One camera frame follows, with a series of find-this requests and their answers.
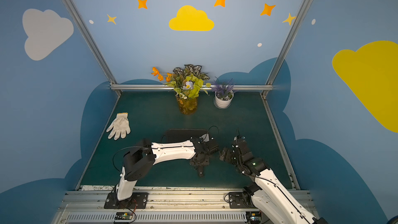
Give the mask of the black cutting board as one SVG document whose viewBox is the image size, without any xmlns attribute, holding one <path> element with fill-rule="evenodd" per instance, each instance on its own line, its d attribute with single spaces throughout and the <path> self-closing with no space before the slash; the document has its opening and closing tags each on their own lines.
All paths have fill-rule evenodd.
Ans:
<svg viewBox="0 0 398 224">
<path fill-rule="evenodd" d="M 161 137 L 161 143 L 179 143 L 194 138 L 199 138 L 207 133 L 204 129 L 169 129 Z"/>
</svg>

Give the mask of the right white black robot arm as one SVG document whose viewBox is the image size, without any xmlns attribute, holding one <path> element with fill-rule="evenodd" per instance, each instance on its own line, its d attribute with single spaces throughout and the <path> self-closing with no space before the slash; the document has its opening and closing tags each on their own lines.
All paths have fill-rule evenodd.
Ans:
<svg viewBox="0 0 398 224">
<path fill-rule="evenodd" d="M 238 146 L 224 148 L 220 160 L 237 167 L 253 184 L 246 187 L 252 204 L 274 224 L 326 224 L 324 218 L 315 217 L 280 183 L 273 170 L 261 159 L 244 153 Z"/>
</svg>

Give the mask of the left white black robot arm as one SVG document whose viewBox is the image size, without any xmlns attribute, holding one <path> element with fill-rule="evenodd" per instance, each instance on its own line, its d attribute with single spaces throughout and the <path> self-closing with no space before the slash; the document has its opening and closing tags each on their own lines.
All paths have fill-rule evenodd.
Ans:
<svg viewBox="0 0 398 224">
<path fill-rule="evenodd" d="M 120 180 L 116 186 L 118 201 L 130 198 L 138 180 L 146 176 L 149 170 L 161 162 L 185 159 L 198 169 L 200 177 L 204 175 L 203 167 L 209 165 L 210 155 L 219 151 L 214 139 L 205 135 L 179 143 L 153 143 L 144 139 L 131 147 L 123 156 Z"/>
</svg>

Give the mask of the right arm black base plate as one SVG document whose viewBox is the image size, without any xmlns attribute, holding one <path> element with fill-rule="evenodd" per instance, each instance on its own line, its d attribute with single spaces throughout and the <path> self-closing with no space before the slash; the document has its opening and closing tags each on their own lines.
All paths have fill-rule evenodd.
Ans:
<svg viewBox="0 0 398 224">
<path fill-rule="evenodd" d="M 245 192 L 229 192 L 224 196 L 224 201 L 231 209 L 256 208 L 252 203 L 251 196 Z"/>
</svg>

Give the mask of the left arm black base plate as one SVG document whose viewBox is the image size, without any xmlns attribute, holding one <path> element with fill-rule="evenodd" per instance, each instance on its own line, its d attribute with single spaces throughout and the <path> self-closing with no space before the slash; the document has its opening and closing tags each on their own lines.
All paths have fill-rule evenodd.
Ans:
<svg viewBox="0 0 398 224">
<path fill-rule="evenodd" d="M 129 198 L 119 201 L 115 192 L 110 192 L 105 200 L 104 209 L 145 209 L 148 202 L 147 192 L 134 192 Z"/>
</svg>

